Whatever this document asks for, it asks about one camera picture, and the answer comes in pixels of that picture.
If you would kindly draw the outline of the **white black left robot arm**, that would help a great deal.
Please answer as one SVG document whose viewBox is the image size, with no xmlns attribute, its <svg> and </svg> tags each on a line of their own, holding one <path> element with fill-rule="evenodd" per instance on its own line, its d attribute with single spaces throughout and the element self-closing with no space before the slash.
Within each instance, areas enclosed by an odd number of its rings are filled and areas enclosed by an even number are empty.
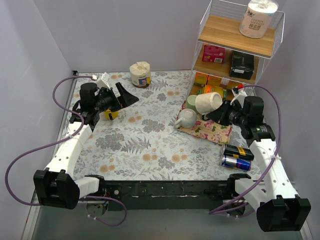
<svg viewBox="0 0 320 240">
<path fill-rule="evenodd" d="M 74 104 L 69 120 L 69 139 L 60 145 L 45 169 L 37 170 L 33 176 L 40 205 L 72 210 L 79 199 L 87 195 L 95 200 L 106 196 L 102 176 L 88 175 L 74 180 L 73 173 L 84 144 L 100 120 L 100 113 L 117 112 L 139 101 L 121 83 L 115 86 L 119 96 L 111 87 L 98 87 L 93 82 L 81 85 L 80 99 Z"/>
</svg>

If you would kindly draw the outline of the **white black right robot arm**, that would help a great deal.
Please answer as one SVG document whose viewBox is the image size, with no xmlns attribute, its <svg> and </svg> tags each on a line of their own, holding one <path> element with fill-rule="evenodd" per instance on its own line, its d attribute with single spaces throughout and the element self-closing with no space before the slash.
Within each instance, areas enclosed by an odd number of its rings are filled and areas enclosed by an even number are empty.
<svg viewBox="0 0 320 240">
<path fill-rule="evenodd" d="M 206 114 L 210 120 L 223 126 L 240 127 L 243 138 L 262 171 L 258 181 L 236 179 L 226 186 L 229 202 L 213 209 L 210 214 L 226 212 L 226 207 L 238 199 L 245 199 L 255 210 L 259 227 L 264 232 L 300 231 L 311 204 L 301 198 L 292 186 L 278 155 L 280 139 L 264 123 L 264 102 L 257 96 L 244 96 L 222 101 L 213 97 L 213 110 Z"/>
</svg>

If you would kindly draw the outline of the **yellow ceramic mug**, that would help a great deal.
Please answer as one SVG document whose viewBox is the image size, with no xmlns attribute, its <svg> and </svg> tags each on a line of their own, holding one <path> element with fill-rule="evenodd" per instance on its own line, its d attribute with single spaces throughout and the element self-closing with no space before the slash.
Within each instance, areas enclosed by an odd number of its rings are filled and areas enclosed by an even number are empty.
<svg viewBox="0 0 320 240">
<path fill-rule="evenodd" d="M 104 111 L 103 114 L 107 120 L 113 121 L 118 117 L 119 112 L 118 111 L 110 111 L 108 109 L 108 110 Z"/>
</svg>

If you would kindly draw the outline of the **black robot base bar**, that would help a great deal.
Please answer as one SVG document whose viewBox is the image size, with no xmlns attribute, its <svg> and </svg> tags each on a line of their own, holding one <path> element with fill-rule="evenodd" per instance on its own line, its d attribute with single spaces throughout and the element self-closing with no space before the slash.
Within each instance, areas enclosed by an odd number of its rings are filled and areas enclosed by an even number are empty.
<svg viewBox="0 0 320 240">
<path fill-rule="evenodd" d="M 232 180 L 104 180 L 100 194 L 127 210 L 213 210 L 238 196 Z"/>
</svg>

